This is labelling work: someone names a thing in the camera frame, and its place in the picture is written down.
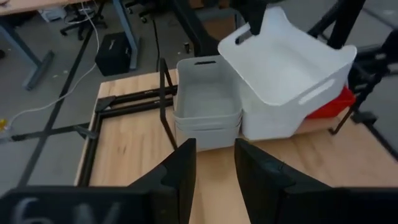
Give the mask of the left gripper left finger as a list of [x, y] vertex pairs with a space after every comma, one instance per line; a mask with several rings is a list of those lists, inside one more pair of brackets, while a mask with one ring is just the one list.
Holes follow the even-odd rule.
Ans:
[[130, 184], [129, 224], [188, 224], [196, 181], [196, 140], [190, 138]]

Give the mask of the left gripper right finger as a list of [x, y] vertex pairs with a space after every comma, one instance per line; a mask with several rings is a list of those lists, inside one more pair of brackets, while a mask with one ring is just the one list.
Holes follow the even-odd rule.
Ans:
[[251, 224], [312, 224], [320, 218], [319, 194], [330, 186], [240, 138], [234, 160]]

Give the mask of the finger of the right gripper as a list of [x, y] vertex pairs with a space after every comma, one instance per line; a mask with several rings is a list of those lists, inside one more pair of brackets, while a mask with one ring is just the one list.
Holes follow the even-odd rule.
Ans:
[[262, 20], [267, 5], [267, 0], [242, 0], [241, 15], [249, 24], [252, 35], [259, 35], [261, 32]]

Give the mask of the grey plastic basket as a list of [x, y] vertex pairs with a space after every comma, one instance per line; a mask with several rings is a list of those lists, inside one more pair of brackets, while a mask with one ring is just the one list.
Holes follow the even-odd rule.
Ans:
[[239, 75], [220, 55], [186, 58], [177, 63], [178, 90], [174, 116], [179, 123], [232, 120], [242, 111]]
[[232, 114], [229, 116], [205, 116], [205, 117], [178, 117], [174, 113], [174, 120], [178, 126], [189, 127], [199, 126], [206, 128], [224, 128], [233, 127], [239, 124], [241, 120], [241, 113]]
[[178, 137], [195, 138], [197, 151], [230, 147], [239, 136], [241, 120], [233, 123], [180, 124], [175, 122]]

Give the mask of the red perforated plastic basket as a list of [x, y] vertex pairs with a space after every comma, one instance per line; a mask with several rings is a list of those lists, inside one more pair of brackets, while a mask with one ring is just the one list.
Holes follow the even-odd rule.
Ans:
[[308, 119], [333, 118], [351, 105], [337, 102], [336, 98], [307, 116]]
[[339, 103], [352, 105], [356, 101], [356, 97], [353, 92], [345, 85], [336, 100]]

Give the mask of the black box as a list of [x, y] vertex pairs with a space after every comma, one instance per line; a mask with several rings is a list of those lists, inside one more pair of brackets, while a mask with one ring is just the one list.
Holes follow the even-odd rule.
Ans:
[[104, 77], [129, 71], [132, 49], [124, 32], [107, 34], [99, 47], [95, 63]]

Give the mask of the black office chair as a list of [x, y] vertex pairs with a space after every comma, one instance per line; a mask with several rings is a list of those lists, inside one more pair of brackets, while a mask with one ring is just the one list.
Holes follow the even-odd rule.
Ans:
[[67, 21], [66, 19], [63, 20], [68, 25], [63, 29], [60, 29], [60, 34], [62, 36], [67, 36], [68, 31], [77, 29], [78, 40], [83, 40], [83, 31], [91, 27], [91, 22], [94, 23], [95, 27], [100, 27], [104, 29], [108, 28], [108, 25], [104, 21], [104, 17], [102, 15], [102, 11], [104, 8], [103, 1], [100, 2], [99, 7], [96, 11], [93, 11], [91, 13], [88, 12], [87, 14], [85, 14], [86, 10], [83, 7], [81, 7], [80, 9], [78, 8], [77, 3], [71, 4], [70, 7], [75, 17], [69, 21]]

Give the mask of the wooden desk with grey legs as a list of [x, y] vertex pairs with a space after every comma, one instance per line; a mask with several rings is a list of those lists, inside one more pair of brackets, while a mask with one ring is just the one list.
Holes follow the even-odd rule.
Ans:
[[[34, 66], [33, 72], [28, 75], [22, 84], [26, 90], [30, 91], [31, 89], [35, 88], [40, 78], [44, 76], [46, 69], [51, 64], [54, 53], [50, 50], [45, 54], [43, 59], [39, 59], [20, 38], [11, 25], [4, 20], [3, 16], [20, 12], [36, 11], [38, 9], [52, 6], [75, 4], [87, 1], [89, 0], [0, 0], [0, 32], [3, 33], [5, 38]], [[123, 0], [112, 0], [112, 2], [132, 48], [130, 69], [135, 70], [137, 68], [138, 61], [139, 39], [136, 38], [132, 32], [131, 24], [124, 9]]]

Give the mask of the white box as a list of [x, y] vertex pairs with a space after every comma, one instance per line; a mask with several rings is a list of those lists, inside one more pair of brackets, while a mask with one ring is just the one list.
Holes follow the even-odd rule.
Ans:
[[67, 12], [66, 10], [64, 10], [62, 6], [39, 9], [37, 12], [46, 22], [52, 22], [58, 19], [64, 19], [67, 16]]

